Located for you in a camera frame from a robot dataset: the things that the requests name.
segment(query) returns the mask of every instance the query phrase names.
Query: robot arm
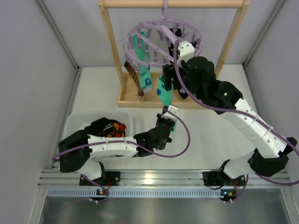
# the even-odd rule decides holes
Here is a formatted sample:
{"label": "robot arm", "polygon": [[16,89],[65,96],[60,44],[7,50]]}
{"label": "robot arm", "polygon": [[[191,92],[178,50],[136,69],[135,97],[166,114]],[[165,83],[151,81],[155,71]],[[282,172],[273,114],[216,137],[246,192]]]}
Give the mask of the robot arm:
{"label": "robot arm", "polygon": [[[288,162],[286,155],[292,149],[256,121],[257,119],[263,120],[253,111],[242,93],[233,84],[216,80],[212,62],[204,57],[190,56],[194,50],[191,44],[186,42],[180,43],[178,50],[180,52],[178,58],[180,75],[187,89],[197,99],[212,107],[239,110],[255,117],[252,119],[238,113],[215,111],[235,125],[256,147],[248,155],[225,161],[219,170],[221,178],[235,179],[251,173],[269,177],[284,169]],[[165,65],[163,72],[162,80],[167,91],[171,89],[172,84],[176,86],[175,89],[182,88],[180,84],[178,85],[173,64]],[[294,138],[288,138],[288,140],[293,145],[297,144]]]}
{"label": "robot arm", "polygon": [[[179,113],[179,108],[170,105],[168,111]],[[139,133],[125,138],[105,138],[89,135],[85,130],[79,130],[59,143],[59,153],[88,144],[73,152],[59,157],[60,172],[79,172],[90,180],[101,178],[105,180],[105,169],[101,161],[119,160],[130,157],[144,157],[151,153],[144,151],[141,145],[150,151],[165,149],[166,143],[177,119],[168,112],[157,115],[156,126],[148,132]]]}

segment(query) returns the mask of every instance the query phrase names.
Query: plastic bin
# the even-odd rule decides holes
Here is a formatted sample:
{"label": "plastic bin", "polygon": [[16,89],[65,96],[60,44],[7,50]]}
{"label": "plastic bin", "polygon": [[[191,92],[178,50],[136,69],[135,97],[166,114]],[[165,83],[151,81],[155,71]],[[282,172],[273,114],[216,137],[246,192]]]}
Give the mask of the plastic bin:
{"label": "plastic bin", "polygon": [[89,126],[93,121],[100,118],[114,119],[126,125],[126,136],[133,136],[135,133],[132,115],[122,111],[102,111],[81,114],[71,114],[65,123],[63,139],[74,134],[80,128]]}

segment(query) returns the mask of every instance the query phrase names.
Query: wooden frame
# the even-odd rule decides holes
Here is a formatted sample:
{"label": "wooden frame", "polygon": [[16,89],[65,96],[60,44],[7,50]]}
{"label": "wooden frame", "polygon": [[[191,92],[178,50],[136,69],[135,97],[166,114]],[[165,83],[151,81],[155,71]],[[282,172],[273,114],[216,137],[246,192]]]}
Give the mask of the wooden frame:
{"label": "wooden frame", "polygon": [[[236,14],[228,35],[224,42],[218,62],[215,67],[215,74],[218,77],[225,63],[234,39],[238,33],[242,20],[249,6],[249,0],[168,0],[169,8],[236,8]],[[117,74],[121,83],[119,107],[140,107],[140,108],[161,108],[163,105],[156,94],[157,76],[159,73],[152,73],[153,90],[146,94],[141,100],[137,95],[137,87],[128,73],[122,71],[122,64],[118,55],[113,28],[109,16],[109,8],[163,8],[163,0],[99,0],[100,12],[103,18],[105,29],[110,41],[113,59]],[[203,109],[190,98],[183,100],[177,91],[173,92],[172,102],[181,109]]]}

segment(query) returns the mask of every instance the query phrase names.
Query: red wire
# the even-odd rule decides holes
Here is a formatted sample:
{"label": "red wire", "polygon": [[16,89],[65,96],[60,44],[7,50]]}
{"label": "red wire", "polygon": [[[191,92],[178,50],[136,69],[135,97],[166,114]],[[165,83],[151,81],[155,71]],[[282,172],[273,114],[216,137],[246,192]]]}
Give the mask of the red wire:
{"label": "red wire", "polygon": [[106,178],[106,180],[108,180],[108,190],[109,190],[109,188],[110,188],[110,180],[109,180],[108,177]]}
{"label": "red wire", "polygon": [[235,192],[237,193],[237,182],[234,180]]}

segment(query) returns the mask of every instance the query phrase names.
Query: gray wall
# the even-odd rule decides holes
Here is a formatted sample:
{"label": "gray wall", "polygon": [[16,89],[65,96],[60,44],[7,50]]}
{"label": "gray wall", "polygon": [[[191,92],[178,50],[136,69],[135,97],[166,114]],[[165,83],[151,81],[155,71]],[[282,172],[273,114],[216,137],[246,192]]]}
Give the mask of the gray wall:
{"label": "gray wall", "polygon": [[0,223],[24,224],[75,69],[34,0],[0,1],[0,32]]}
{"label": "gray wall", "polygon": [[[73,56],[80,65],[113,65],[109,41],[97,0],[44,0]],[[251,0],[227,63],[243,63],[278,0]],[[109,10],[118,51],[139,21],[161,18],[160,9]],[[202,56],[217,61],[234,17],[234,9],[170,9],[169,17],[191,23],[205,38]],[[157,35],[151,40],[163,44]]]}
{"label": "gray wall", "polygon": [[[299,140],[299,1],[287,0],[247,71],[261,116],[285,137]],[[299,158],[292,153],[288,172],[299,179]],[[295,186],[299,198],[299,187]]]}

